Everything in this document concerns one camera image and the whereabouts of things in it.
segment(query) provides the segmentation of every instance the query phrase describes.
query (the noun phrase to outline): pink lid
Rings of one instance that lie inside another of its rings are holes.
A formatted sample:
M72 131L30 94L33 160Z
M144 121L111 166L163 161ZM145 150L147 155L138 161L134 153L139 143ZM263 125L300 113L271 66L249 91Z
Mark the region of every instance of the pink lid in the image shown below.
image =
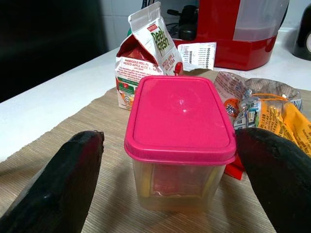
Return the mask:
M236 141L210 80L149 76L136 91L124 148L141 162L216 166L235 160Z

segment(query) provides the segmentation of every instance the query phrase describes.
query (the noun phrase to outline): woven placemat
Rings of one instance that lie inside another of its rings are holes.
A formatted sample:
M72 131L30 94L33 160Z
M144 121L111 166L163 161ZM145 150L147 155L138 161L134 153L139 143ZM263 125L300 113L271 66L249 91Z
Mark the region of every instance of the woven placemat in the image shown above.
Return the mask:
M213 80L215 74L200 75ZM163 213L141 208L132 161L123 149L128 117L129 111L118 107L114 88L0 163L0 216L75 133L99 130L104 131L105 148L83 232L275 232L246 175L242 181L224 175L208 213Z

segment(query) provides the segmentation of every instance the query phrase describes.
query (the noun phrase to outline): yellow bag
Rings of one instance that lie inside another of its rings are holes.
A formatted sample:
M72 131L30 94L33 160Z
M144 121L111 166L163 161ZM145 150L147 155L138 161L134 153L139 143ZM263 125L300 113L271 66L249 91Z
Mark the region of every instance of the yellow bag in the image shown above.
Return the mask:
M311 124L295 105L274 94L260 93L253 94L253 97L257 99L253 103L249 101L243 110L244 114L250 115L252 107L257 104L258 117L251 127L266 129L287 138L311 157Z

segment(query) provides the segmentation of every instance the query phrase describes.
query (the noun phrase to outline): counter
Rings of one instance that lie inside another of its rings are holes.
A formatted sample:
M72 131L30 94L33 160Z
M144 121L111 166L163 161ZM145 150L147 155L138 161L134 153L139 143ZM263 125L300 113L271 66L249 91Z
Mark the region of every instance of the counter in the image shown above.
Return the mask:
M271 60L251 71L215 68L246 78L269 78L311 90L311 62L294 57L279 32ZM51 130L115 86L114 49L41 85L0 103L0 162Z

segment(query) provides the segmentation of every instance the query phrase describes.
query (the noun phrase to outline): orange label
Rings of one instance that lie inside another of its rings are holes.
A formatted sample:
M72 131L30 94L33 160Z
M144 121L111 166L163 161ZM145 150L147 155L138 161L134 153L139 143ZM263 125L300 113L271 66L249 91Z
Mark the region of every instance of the orange label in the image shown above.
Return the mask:
M239 100L238 99L227 99L224 103L225 110L232 117L237 117L239 114Z
M147 28L149 31L154 31L155 29L157 29L157 26L155 24L151 25L150 27Z

